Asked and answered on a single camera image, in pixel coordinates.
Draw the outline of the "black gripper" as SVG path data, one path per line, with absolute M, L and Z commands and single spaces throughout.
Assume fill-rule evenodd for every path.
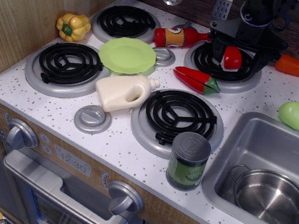
M 252 25 L 240 17 L 211 21 L 210 36 L 213 58 L 219 65 L 228 46 L 254 52 L 249 67 L 250 73 L 259 72 L 274 59 L 274 56 L 280 55 L 288 48 L 286 41 L 275 35 L 268 25 Z

